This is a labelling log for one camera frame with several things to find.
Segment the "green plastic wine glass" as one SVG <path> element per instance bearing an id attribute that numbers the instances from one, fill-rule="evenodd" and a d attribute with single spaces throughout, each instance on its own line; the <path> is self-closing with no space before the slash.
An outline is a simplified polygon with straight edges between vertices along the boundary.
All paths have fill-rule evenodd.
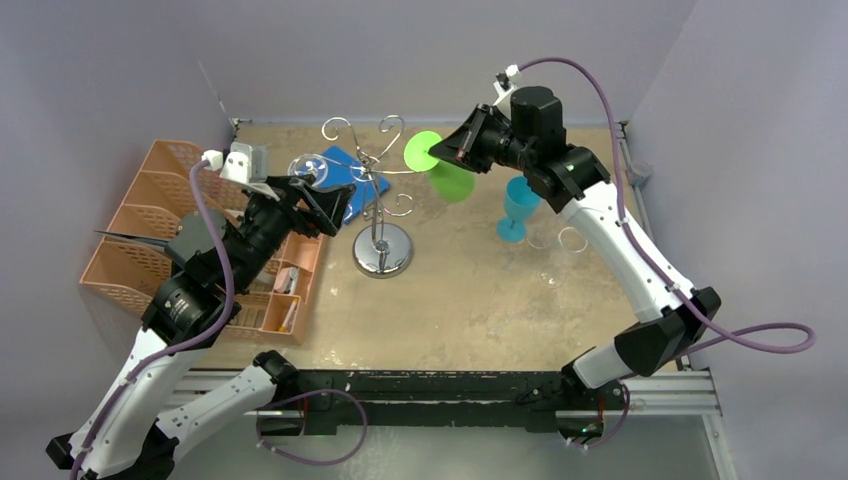
<path id="1" fill-rule="evenodd" d="M 475 188 L 475 177 L 467 170 L 429 153 L 442 137 L 434 131 L 422 131 L 413 135 L 404 148 L 406 166 L 424 173 L 434 191 L 448 203 L 465 201 Z"/>

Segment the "clear wine glass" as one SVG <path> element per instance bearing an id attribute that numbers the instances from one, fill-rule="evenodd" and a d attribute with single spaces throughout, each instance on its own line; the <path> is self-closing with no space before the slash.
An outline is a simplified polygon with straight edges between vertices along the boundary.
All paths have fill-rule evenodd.
<path id="1" fill-rule="evenodd" d="M 529 245 L 542 250 L 564 250 L 580 254 L 588 248 L 588 241 L 571 226 L 535 227 L 528 231 Z"/>
<path id="2" fill-rule="evenodd" d="M 288 173 L 298 178 L 304 178 L 308 184 L 317 187 L 317 171 L 315 166 L 317 163 L 313 160 L 313 156 L 317 154 L 302 155 L 293 160 L 288 169 Z"/>
<path id="3" fill-rule="evenodd" d="M 564 281 L 563 246 L 558 241 L 552 241 L 539 254 L 538 277 L 541 283 L 550 289 L 562 286 Z"/>

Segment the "blue plastic wine glass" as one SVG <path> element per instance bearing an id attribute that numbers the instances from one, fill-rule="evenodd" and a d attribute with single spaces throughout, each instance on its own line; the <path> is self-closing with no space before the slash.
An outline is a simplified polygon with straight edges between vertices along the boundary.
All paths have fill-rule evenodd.
<path id="1" fill-rule="evenodd" d="M 539 207 L 542 198 L 530 188 L 523 176 L 512 178 L 505 189 L 503 208 L 505 217 L 496 224 L 498 237 L 508 243 L 518 243 L 527 234 L 526 222 Z"/>

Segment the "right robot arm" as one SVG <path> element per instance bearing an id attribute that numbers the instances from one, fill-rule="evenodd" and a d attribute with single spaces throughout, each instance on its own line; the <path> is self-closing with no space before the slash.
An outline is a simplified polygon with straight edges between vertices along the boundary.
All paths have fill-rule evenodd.
<path id="1" fill-rule="evenodd" d="M 721 299 L 697 288 L 673 267 L 626 210 L 597 156 L 566 140 L 563 106 L 551 89 L 521 87 L 509 111 L 479 104 L 431 156 L 474 173 L 493 165 L 521 172 L 531 190 L 564 216 L 618 280 L 638 319 L 602 346 L 562 369 L 561 392 L 576 407 L 596 399 L 601 386 L 630 374 L 647 377 L 703 335 L 698 317 L 714 318 Z"/>

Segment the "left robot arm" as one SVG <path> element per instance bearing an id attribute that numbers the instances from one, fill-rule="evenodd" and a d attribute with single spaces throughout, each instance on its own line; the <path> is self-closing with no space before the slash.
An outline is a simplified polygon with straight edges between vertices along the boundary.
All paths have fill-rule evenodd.
<path id="1" fill-rule="evenodd" d="M 284 409 L 301 393 L 298 370 L 259 353 L 228 385 L 172 411 L 175 384 L 240 312 L 238 296 L 291 234 L 335 235 L 354 190 L 314 187 L 307 176 L 274 177 L 251 192 L 238 224 L 199 201 L 167 242 L 170 276 L 141 316 L 133 347 L 91 416 L 53 438 L 47 456 L 75 479 L 164 479 L 178 460 L 232 419 Z"/>

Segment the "chrome wine glass rack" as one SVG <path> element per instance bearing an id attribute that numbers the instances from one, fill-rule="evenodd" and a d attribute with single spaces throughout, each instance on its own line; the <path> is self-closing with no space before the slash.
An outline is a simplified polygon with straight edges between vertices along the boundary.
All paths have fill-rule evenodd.
<path id="1" fill-rule="evenodd" d="M 384 170 L 380 167 L 380 163 L 402 137 L 406 122 L 399 115 L 387 115 L 379 122 L 380 132 L 392 132 L 394 136 L 377 154 L 363 149 L 353 124 L 344 117 L 335 116 L 327 119 L 321 127 L 321 134 L 325 140 L 334 142 L 339 138 L 342 128 L 350 131 L 354 142 L 355 162 L 349 167 L 354 183 L 362 187 L 368 185 L 374 193 L 371 201 L 362 203 L 362 217 L 370 225 L 361 230 L 353 241 L 354 264 L 362 274 L 372 279 L 396 277 L 410 266 L 414 247 L 408 232 L 401 226 L 388 222 L 386 218 L 400 218 L 411 214 L 414 209 L 414 199 L 408 194 L 400 193 L 396 196 L 395 203 L 399 205 L 407 201 L 408 209 L 398 212 L 390 210 L 381 196 L 380 180 L 384 175 L 410 175 L 412 172 Z"/>

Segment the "blue square mat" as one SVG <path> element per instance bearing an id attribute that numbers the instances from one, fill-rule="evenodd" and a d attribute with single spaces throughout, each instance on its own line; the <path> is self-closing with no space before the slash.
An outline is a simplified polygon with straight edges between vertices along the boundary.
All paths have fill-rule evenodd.
<path id="1" fill-rule="evenodd" d="M 375 197 L 373 184 L 367 180 L 361 163 L 351 154 L 339 147 L 333 146 L 321 154 L 313 156 L 317 163 L 317 186 L 330 188 L 340 185 L 353 186 L 351 197 L 343 222 L 350 224 L 359 216 L 364 207 L 369 206 Z"/>

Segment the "orange plastic desk organizer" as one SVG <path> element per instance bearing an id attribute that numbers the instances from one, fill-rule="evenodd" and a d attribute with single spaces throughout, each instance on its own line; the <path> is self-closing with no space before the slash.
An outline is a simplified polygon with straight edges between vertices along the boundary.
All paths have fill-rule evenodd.
<path id="1" fill-rule="evenodd" d="M 188 175 L 201 155 L 201 148 L 190 142 L 152 144 L 80 279 L 82 285 L 143 315 L 170 277 L 171 261 L 163 251 L 124 237 L 169 240 L 177 233 L 179 221 L 196 209 Z M 303 344 L 325 241 L 324 236 L 290 234 L 248 293 L 237 296 L 241 310 L 223 337 Z"/>

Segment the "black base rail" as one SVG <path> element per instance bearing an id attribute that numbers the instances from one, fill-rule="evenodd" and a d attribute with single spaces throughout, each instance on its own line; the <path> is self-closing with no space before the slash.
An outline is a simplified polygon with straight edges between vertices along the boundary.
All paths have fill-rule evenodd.
<path id="1" fill-rule="evenodd" d="M 585 390 L 559 371 L 301 370 L 264 411 L 307 435 L 341 426 L 520 428 L 598 437 L 606 414 L 624 410 L 624 387 Z"/>

